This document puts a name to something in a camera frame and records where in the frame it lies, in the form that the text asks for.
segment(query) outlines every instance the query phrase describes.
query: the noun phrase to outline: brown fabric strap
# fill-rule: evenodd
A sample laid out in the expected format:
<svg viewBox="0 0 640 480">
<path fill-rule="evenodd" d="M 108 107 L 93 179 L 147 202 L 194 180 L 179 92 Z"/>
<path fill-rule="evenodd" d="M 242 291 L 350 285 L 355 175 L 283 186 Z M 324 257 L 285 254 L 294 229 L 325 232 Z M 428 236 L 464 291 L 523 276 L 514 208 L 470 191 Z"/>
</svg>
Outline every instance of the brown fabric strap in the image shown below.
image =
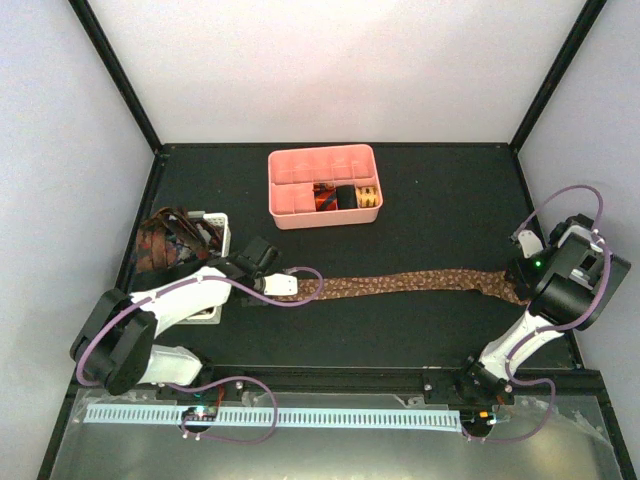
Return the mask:
<svg viewBox="0 0 640 480">
<path fill-rule="evenodd" d="M 278 297 L 281 301 L 298 301 L 318 288 L 318 280 L 299 280 L 298 294 Z M 516 305 L 526 305 L 504 279 L 504 272 L 446 269 L 398 273 L 381 277 L 345 277 L 325 279 L 324 289 L 316 300 L 361 297 L 381 293 L 413 292 L 421 290 L 478 290 L 484 295 L 501 298 Z"/>
</svg>

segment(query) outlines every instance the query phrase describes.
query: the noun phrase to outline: robotic arm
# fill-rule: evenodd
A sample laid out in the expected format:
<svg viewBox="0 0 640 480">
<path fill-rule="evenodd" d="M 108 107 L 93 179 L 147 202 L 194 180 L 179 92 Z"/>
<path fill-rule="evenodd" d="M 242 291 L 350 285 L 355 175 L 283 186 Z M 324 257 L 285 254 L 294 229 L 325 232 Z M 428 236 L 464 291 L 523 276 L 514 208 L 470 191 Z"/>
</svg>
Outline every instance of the robotic arm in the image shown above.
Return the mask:
<svg viewBox="0 0 640 480">
<path fill-rule="evenodd" d="M 517 238 L 524 258 L 510 263 L 506 278 L 515 285 L 519 298 L 530 303 L 504 335 L 486 345 L 477 358 L 469 359 L 457 385 L 461 396 L 469 396 L 470 389 L 475 390 L 474 396 L 480 390 L 492 399 L 505 390 L 510 392 L 509 373 L 515 374 L 540 347 L 566 331 L 554 327 L 568 326 L 587 312 L 604 273 L 604 252 L 594 242 L 592 225 L 584 215 L 570 217 L 556 226 L 546 248 L 533 232 L 520 232 Z M 596 321 L 631 267 L 616 255 L 611 254 L 610 260 L 604 294 L 593 312 L 575 326 L 578 330 Z"/>
<path fill-rule="evenodd" d="M 189 385 L 200 372 L 201 361 L 184 347 L 154 345 L 155 338 L 181 320 L 227 301 L 231 284 L 211 281 L 213 277 L 233 279 L 265 295 L 295 295 L 295 277 L 265 275 L 278 256 L 274 247 L 255 239 L 241 255 L 214 260 L 168 285 L 131 295 L 109 290 L 73 343 L 71 358 L 79 363 L 105 324 L 129 309 L 123 320 L 96 344 L 82 370 L 112 395 L 120 395 L 138 383 Z"/>
</svg>

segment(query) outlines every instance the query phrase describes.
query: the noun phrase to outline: black enclosure frame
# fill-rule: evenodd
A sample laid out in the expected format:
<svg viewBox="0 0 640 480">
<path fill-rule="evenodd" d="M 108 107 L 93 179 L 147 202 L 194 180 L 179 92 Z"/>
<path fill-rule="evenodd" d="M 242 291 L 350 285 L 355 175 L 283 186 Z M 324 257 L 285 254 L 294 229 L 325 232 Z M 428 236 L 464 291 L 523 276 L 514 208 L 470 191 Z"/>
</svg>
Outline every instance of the black enclosure frame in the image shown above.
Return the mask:
<svg viewBox="0 0 640 480">
<path fill-rule="evenodd" d="M 116 286 L 127 291 L 133 274 L 129 259 L 135 246 L 135 234 L 140 222 L 149 216 L 153 200 L 162 177 L 165 160 L 168 158 L 170 145 L 162 143 L 156 134 L 145 110 L 138 99 L 127 75 L 111 48 L 105 32 L 102 30 L 89 2 L 87 0 L 69 0 L 75 10 L 79 21 L 91 39 L 96 51 L 100 55 L 107 72 L 111 75 L 115 85 L 120 91 L 125 103 L 129 107 L 136 123 L 146 138 L 149 147 L 155 157 L 142 200 L 138 208 L 134 227 L 127 244 L 125 256 L 118 274 Z M 582 42 L 596 21 L 600 11 L 605 6 L 606 0 L 587 0 L 571 31 L 558 52 L 549 72 L 540 86 L 525 117 L 511 140 L 508 148 L 516 169 L 522 191 L 529 211 L 533 211 L 534 205 L 529 195 L 526 180 L 520 166 L 518 153 L 540 118 L 545 106 L 553 95 L 564 73 L 571 64 Z M 541 232 L 540 225 L 535 221 L 535 228 Z M 631 464 L 629 452 L 625 446 L 618 421 L 611 406 L 604 381 L 600 372 L 588 370 L 583 367 L 580 351 L 573 334 L 568 335 L 570 351 L 573 356 L 575 368 L 572 370 L 541 369 L 520 372 L 523 378 L 537 378 L 539 376 L 551 377 L 557 384 L 558 395 L 588 395 L 595 396 L 607 426 L 609 438 L 615 449 L 616 458 L 620 466 L 623 478 L 636 479 L 636 474 Z M 227 373 L 238 373 L 237 370 Z M 335 393 L 393 393 L 399 395 L 425 394 L 424 386 L 427 383 L 447 381 L 447 377 L 455 373 L 454 369 L 441 369 L 437 372 L 429 370 L 429 378 L 425 377 L 425 371 L 420 369 L 388 370 L 384 369 L 312 369 L 312 368 L 269 368 L 246 367 L 243 374 L 251 375 L 267 382 L 274 391 L 302 391 L 302 392 L 335 392 Z M 70 382 L 65 395 L 58 420 L 56 422 L 51 441 L 44 457 L 38 478 L 49 478 L 55 458 L 60 447 L 63 433 L 68 421 L 71 406 L 78 391 L 75 378 Z M 527 394 L 545 395 L 548 392 L 542 388 L 528 388 Z M 432 403 L 438 399 L 427 398 Z"/>
</svg>

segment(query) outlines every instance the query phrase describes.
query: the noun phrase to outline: white robotic arm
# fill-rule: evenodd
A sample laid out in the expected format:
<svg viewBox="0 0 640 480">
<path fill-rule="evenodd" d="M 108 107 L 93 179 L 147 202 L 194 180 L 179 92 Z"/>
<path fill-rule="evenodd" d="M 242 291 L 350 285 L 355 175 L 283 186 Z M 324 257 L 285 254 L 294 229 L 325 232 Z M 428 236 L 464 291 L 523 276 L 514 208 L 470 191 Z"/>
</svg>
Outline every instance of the white robotic arm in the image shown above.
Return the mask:
<svg viewBox="0 0 640 480">
<path fill-rule="evenodd" d="M 224 264 L 204 266 L 175 282 L 130 296 L 117 289 L 106 292 L 76 338 L 71 348 L 72 358 L 79 362 L 111 318 L 132 305 L 139 305 L 124 317 L 122 326 L 112 330 L 93 349 L 84 370 L 113 395 L 124 393 L 138 383 L 189 385 L 202 369 L 200 359 L 182 346 L 155 345 L 154 340 L 183 319 L 227 301 L 232 285 L 221 271 L 223 268 L 237 271 L 236 265 L 225 260 Z M 245 285 L 234 284 L 245 291 L 268 296 L 298 293 L 298 281 L 292 275 L 276 273 L 244 278 Z"/>
</svg>

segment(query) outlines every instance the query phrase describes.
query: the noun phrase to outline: cable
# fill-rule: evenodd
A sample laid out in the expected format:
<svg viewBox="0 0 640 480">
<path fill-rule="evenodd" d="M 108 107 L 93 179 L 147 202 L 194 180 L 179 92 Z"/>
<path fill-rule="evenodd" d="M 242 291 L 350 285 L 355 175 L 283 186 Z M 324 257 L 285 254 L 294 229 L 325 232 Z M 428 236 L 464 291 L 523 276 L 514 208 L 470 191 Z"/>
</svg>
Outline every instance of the cable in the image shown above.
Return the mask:
<svg viewBox="0 0 640 480">
<path fill-rule="evenodd" d="M 256 379 L 256 378 L 252 378 L 252 377 L 245 377 L 245 376 L 235 376 L 235 377 L 227 377 L 227 378 L 223 378 L 221 380 L 217 380 L 215 382 L 211 382 L 208 383 L 207 385 L 203 385 L 201 387 L 182 387 L 180 385 L 174 385 L 172 383 L 168 384 L 169 387 L 173 388 L 174 390 L 177 390 L 179 392 L 184 392 L 184 393 L 198 393 L 198 392 L 204 392 L 205 390 L 209 390 L 210 388 L 215 388 L 219 385 L 223 385 L 225 383 L 229 383 L 229 382 L 249 382 L 249 383 L 253 383 L 255 385 L 258 385 L 260 388 L 262 388 L 265 393 L 267 395 L 269 395 L 269 398 L 271 399 L 271 403 L 273 403 L 273 420 L 271 421 L 271 425 L 269 426 L 269 430 L 267 430 L 267 432 L 258 437 L 258 438 L 254 438 L 251 440 L 239 440 L 236 438 L 228 438 L 228 437 L 222 437 L 219 435 L 209 435 L 206 433 L 193 433 L 187 430 L 186 428 L 186 422 L 192 419 L 197 419 L 197 416 L 188 416 L 185 417 L 182 420 L 182 424 L 180 425 L 180 428 L 182 429 L 182 433 L 183 433 L 183 437 L 187 438 L 189 435 L 193 435 L 194 437 L 196 437 L 196 440 L 199 440 L 200 438 L 206 438 L 209 440 L 218 440 L 220 442 L 224 442 L 224 443 L 233 443 L 236 445 L 257 445 L 259 443 L 264 442 L 265 440 L 267 440 L 268 438 L 270 438 L 273 433 L 276 430 L 276 425 L 278 423 L 278 401 L 276 400 L 276 396 L 273 394 L 273 392 L 271 391 L 271 389 L 269 387 L 267 387 L 264 383 L 262 383 L 260 380 Z"/>
<path fill-rule="evenodd" d="M 509 362 L 513 359 L 515 354 L 518 353 L 518 350 L 520 350 L 529 340 L 531 340 L 536 335 L 539 335 L 539 334 L 544 333 L 544 332 L 564 332 L 564 331 L 567 331 L 567 330 L 571 330 L 572 328 L 576 328 L 576 327 L 580 326 L 582 323 L 586 322 L 589 319 L 589 317 L 591 316 L 591 314 L 596 310 L 596 308 L 598 308 L 598 305 L 600 304 L 600 301 L 602 300 L 602 297 L 604 296 L 604 294 L 605 294 L 605 292 L 607 290 L 607 284 L 609 283 L 609 276 L 611 274 L 611 251 L 609 250 L 609 247 L 605 244 L 604 239 L 598 233 L 598 225 L 600 223 L 600 218 L 602 216 L 602 211 L 603 211 L 603 208 L 604 208 L 604 200 L 602 199 L 602 195 L 600 194 L 600 192 L 596 188 L 591 187 L 589 185 L 572 185 L 570 187 L 566 187 L 566 188 L 563 188 L 561 190 L 558 190 L 556 193 L 554 193 L 549 198 L 547 198 L 542 203 L 542 205 L 540 205 L 538 208 L 536 208 L 533 211 L 533 213 L 531 213 L 531 215 L 529 215 L 527 217 L 527 219 L 520 225 L 520 227 L 518 227 L 518 230 L 516 230 L 515 236 L 517 236 L 517 234 L 520 233 L 520 231 L 522 231 L 527 226 L 529 221 L 535 215 L 537 215 L 538 212 L 540 210 L 542 210 L 542 208 L 547 203 L 549 203 L 551 200 L 553 200 L 558 195 L 561 195 L 564 192 L 568 192 L 569 190 L 574 190 L 574 189 L 579 189 L 579 188 L 585 188 L 587 190 L 592 191 L 593 193 L 595 193 L 596 197 L 598 198 L 598 212 L 596 214 L 596 218 L 595 218 L 595 220 L 593 222 L 593 227 L 591 229 L 591 233 L 592 233 L 592 236 L 593 236 L 592 240 L 593 240 L 593 242 L 595 244 L 599 244 L 600 245 L 600 247 L 602 248 L 602 255 L 604 256 L 604 267 L 603 267 L 603 270 L 602 270 L 602 277 L 600 279 L 600 286 L 598 287 L 598 291 L 594 295 L 593 300 L 589 304 L 589 307 L 582 313 L 582 315 L 580 315 L 574 321 L 572 321 L 570 323 L 567 323 L 566 325 L 558 325 L 558 326 L 553 325 L 553 326 L 548 326 L 548 327 L 542 327 L 542 328 L 537 329 L 534 332 L 526 335 L 522 339 L 520 339 L 520 341 L 513 346 L 513 348 L 511 349 L 511 351 L 507 355 L 507 361 L 506 361 L 506 365 L 505 365 L 505 370 L 507 372 L 507 377 L 509 378 L 509 381 L 514 383 L 514 384 L 516 384 L 516 385 L 519 385 L 519 386 L 522 386 L 522 387 L 532 387 L 532 386 L 535 386 L 535 385 L 542 385 L 543 383 L 549 385 L 549 388 L 551 389 L 550 396 L 549 396 L 549 405 L 548 405 L 547 410 L 546 410 L 546 412 L 544 414 L 544 417 L 542 417 L 542 420 L 540 421 L 540 423 L 533 430 L 531 430 L 530 432 L 528 432 L 528 433 L 526 433 L 524 435 L 521 435 L 519 437 L 513 437 L 513 438 L 475 437 L 475 436 L 471 435 L 463 426 L 462 427 L 462 434 L 469 441 L 474 440 L 474 441 L 479 441 L 479 442 L 482 442 L 482 443 L 488 442 L 488 443 L 494 443 L 494 444 L 507 445 L 507 444 L 517 443 L 517 442 L 521 442 L 523 440 L 527 440 L 527 439 L 533 437 L 536 433 L 538 433 L 540 430 L 542 430 L 544 428 L 544 426 L 547 424 L 547 422 L 551 418 L 551 414 L 553 413 L 553 406 L 554 406 L 555 400 L 556 400 L 556 384 L 553 382 L 553 380 L 551 380 L 550 378 L 546 378 L 546 377 L 545 378 L 538 378 L 538 379 L 535 379 L 535 380 L 519 380 L 511 372 L 511 368 L 510 368 Z"/>
<path fill-rule="evenodd" d="M 285 307 L 285 308 L 291 308 L 291 307 L 299 307 L 302 305 L 305 305 L 313 300 L 315 300 L 316 298 L 318 298 L 318 295 L 320 295 L 320 292 L 322 291 L 322 289 L 324 288 L 324 278 L 322 277 L 322 275 L 320 274 L 320 272 L 318 272 L 315 268 L 311 268 L 311 267 L 293 267 L 290 268 L 288 270 L 285 270 L 286 273 L 295 273 L 295 272 L 309 272 L 314 274 L 316 277 L 318 277 L 318 288 L 316 289 L 315 292 L 313 292 L 309 297 L 305 298 L 304 300 L 300 300 L 297 302 L 280 302 L 278 300 L 273 300 L 269 297 L 266 297 L 258 292 L 255 292 L 253 290 L 251 290 L 248 287 L 245 287 L 244 285 L 242 285 L 239 282 L 236 282 L 235 280 L 231 280 L 229 278 L 225 278 L 225 277 L 216 277 L 214 275 L 204 275 L 200 278 L 189 278 L 186 280 L 182 280 L 179 282 L 174 283 L 173 285 L 169 285 L 168 287 L 156 292 L 155 298 L 160 298 L 163 295 L 166 295 L 167 293 L 173 292 L 174 290 L 177 290 L 178 288 L 181 287 L 185 287 L 187 285 L 191 285 L 193 283 L 198 283 L 200 281 L 217 281 L 217 282 L 224 282 L 224 283 L 228 283 L 229 285 L 242 290 L 243 292 L 248 293 L 249 295 L 252 295 L 260 300 L 262 300 L 263 302 L 269 303 L 271 305 L 276 305 L 278 307 Z M 105 337 L 105 335 L 107 333 L 109 333 L 111 331 L 111 329 L 113 327 L 115 327 L 118 323 L 120 323 L 127 315 L 129 315 L 131 312 L 133 312 L 134 310 L 136 310 L 137 308 L 142 307 L 143 305 L 146 305 L 147 303 L 153 301 L 154 298 L 152 297 L 146 297 L 143 298 L 142 300 L 140 300 L 139 302 L 133 303 L 131 305 L 129 305 L 127 308 L 125 308 L 124 310 L 122 310 L 121 312 L 118 312 L 118 314 L 113 317 L 103 328 L 102 330 L 100 330 L 100 332 L 98 332 L 98 334 L 93 338 L 93 340 L 91 340 L 91 342 L 89 342 L 89 345 L 87 346 L 87 348 L 85 349 L 85 351 L 82 353 L 82 355 L 80 356 L 80 360 L 78 360 L 78 364 L 76 365 L 76 378 L 78 380 L 78 383 L 80 383 L 80 385 L 83 385 L 85 387 L 95 387 L 100 385 L 100 382 L 90 382 L 89 380 L 87 380 L 84 377 L 84 367 L 87 363 L 87 359 L 89 358 L 89 356 L 91 355 L 91 353 L 93 353 L 94 349 L 96 348 L 96 346 L 100 343 L 100 341 Z"/>
<path fill-rule="evenodd" d="M 602 199 L 602 194 L 598 191 L 597 188 L 592 187 L 591 185 L 578 184 L 578 185 L 571 185 L 569 187 L 561 188 L 556 193 L 554 193 L 549 198 L 547 198 L 544 202 L 542 202 L 542 205 L 540 205 L 533 212 L 531 212 L 531 214 L 525 219 L 525 221 L 520 224 L 520 226 L 516 229 L 516 231 L 513 234 L 514 237 L 517 237 L 522 230 L 527 228 L 527 224 L 531 221 L 531 219 L 536 215 L 538 215 L 538 213 L 540 213 L 540 211 L 544 207 L 546 207 L 547 203 L 549 203 L 551 200 L 556 198 L 558 195 L 562 195 L 563 193 L 568 192 L 570 190 L 579 190 L 579 189 L 589 190 L 590 192 L 593 192 L 598 199 L 598 211 L 596 212 L 596 217 L 593 220 L 593 226 L 591 227 L 591 230 L 597 233 L 598 229 L 600 228 L 600 218 L 602 217 L 602 211 L 604 209 L 604 200 Z"/>
</svg>

